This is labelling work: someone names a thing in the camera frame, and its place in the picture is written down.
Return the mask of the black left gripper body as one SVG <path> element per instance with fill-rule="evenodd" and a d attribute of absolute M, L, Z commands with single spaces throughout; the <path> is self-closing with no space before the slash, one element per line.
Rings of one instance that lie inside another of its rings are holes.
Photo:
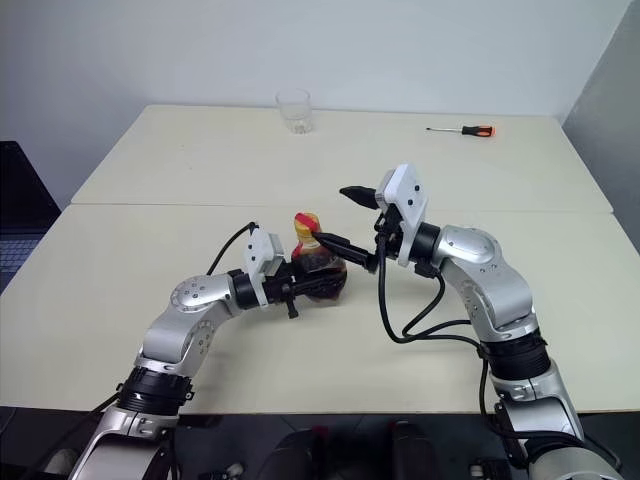
<path fill-rule="evenodd" d="M 283 262 L 274 275 L 266 276 L 262 286 L 268 305 L 285 305 L 289 319 L 299 316 L 295 305 L 297 282 L 289 262 Z"/>

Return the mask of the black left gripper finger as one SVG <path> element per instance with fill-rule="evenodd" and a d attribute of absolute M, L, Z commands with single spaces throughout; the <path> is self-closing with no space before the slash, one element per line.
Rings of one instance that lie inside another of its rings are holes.
<path fill-rule="evenodd" d="M 325 276 L 296 283 L 296 295 L 309 298 L 338 298 L 345 286 L 345 276 Z"/>

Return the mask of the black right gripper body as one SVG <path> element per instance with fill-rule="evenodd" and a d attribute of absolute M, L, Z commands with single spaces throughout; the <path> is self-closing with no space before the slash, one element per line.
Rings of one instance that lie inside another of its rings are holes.
<path fill-rule="evenodd" d="M 375 251 L 369 256 L 367 271 L 375 273 L 382 259 L 396 260 L 399 256 L 403 240 L 403 232 L 400 226 L 401 214 L 395 205 L 381 213 L 374 224 Z"/>

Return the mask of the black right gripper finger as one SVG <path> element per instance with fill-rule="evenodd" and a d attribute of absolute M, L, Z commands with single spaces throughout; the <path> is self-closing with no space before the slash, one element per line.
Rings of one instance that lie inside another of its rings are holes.
<path fill-rule="evenodd" d="M 339 193 L 362 207 L 371 210 L 378 209 L 374 188 L 354 185 L 341 188 Z"/>
<path fill-rule="evenodd" d="M 369 273 L 375 272 L 375 255 L 353 245 L 347 238 L 325 232 L 314 232 L 313 237 L 343 260 L 359 265 Z"/>

